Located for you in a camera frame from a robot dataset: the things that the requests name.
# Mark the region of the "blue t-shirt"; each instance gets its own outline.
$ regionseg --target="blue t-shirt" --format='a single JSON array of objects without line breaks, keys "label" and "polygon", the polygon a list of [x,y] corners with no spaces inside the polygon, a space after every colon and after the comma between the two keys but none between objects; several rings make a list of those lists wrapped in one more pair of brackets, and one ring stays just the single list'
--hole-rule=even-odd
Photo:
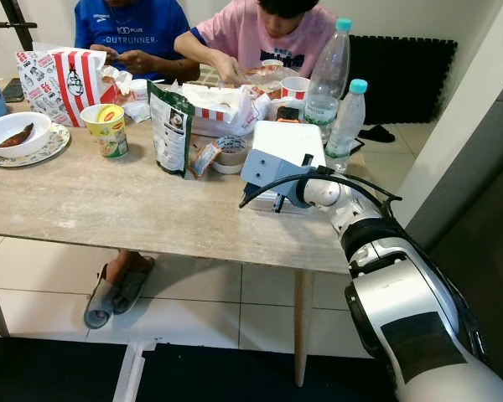
[{"label": "blue t-shirt", "polygon": [[[142,50],[168,60],[183,58],[174,51],[174,41],[190,29],[183,9],[175,0],[138,0],[123,8],[111,8],[104,0],[80,0],[75,7],[75,18],[76,48],[89,49],[93,44],[103,44],[119,54]],[[122,64],[112,65],[125,69]],[[153,72],[134,78],[164,77]]]}]

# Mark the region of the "yellow cup lid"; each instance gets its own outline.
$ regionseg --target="yellow cup lid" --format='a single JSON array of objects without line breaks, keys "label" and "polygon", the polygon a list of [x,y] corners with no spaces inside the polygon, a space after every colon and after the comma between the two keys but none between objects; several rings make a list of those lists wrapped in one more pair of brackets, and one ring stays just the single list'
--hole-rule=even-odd
[{"label": "yellow cup lid", "polygon": [[123,113],[123,109],[117,105],[108,105],[99,110],[97,113],[97,122],[105,123],[107,121],[116,120]]}]

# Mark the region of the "pink t-shirt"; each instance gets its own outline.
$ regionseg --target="pink t-shirt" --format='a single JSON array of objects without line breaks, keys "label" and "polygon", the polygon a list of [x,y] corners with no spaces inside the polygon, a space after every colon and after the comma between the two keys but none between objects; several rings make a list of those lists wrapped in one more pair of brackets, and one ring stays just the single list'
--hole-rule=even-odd
[{"label": "pink t-shirt", "polygon": [[212,49],[235,57],[244,69],[261,66],[265,59],[282,60],[285,67],[309,77],[323,47],[335,31],[337,16],[315,6],[289,35],[272,39],[259,17],[257,0],[233,0],[213,18],[192,29]]}]

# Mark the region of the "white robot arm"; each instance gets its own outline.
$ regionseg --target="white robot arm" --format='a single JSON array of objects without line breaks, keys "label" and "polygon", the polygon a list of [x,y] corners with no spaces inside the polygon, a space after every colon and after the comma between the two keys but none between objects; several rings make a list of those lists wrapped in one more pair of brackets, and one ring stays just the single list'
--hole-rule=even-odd
[{"label": "white robot arm", "polygon": [[[401,402],[503,401],[503,381],[480,361],[484,345],[467,302],[394,220],[394,196],[381,203],[355,181],[310,167],[311,158],[297,167],[252,150],[241,208],[272,189],[277,212],[288,198],[329,216],[350,263],[351,316],[367,352],[390,369]],[[459,321],[478,358],[458,340]]]}]

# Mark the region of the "wooden table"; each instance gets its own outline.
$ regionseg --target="wooden table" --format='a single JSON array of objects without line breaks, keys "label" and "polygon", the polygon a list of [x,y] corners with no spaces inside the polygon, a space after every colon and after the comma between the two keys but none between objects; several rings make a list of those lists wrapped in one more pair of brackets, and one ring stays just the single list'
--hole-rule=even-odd
[{"label": "wooden table", "polygon": [[[10,105],[26,111],[26,103]],[[272,265],[296,270],[296,381],[303,383],[314,272],[348,273],[321,214],[238,209],[238,175],[205,181],[164,173],[155,163],[151,121],[127,124],[129,153],[102,157],[89,132],[70,128],[71,143],[36,165],[0,168],[0,236],[163,255]],[[366,176],[361,152],[351,172]],[[8,330],[0,310],[0,334]]]}]

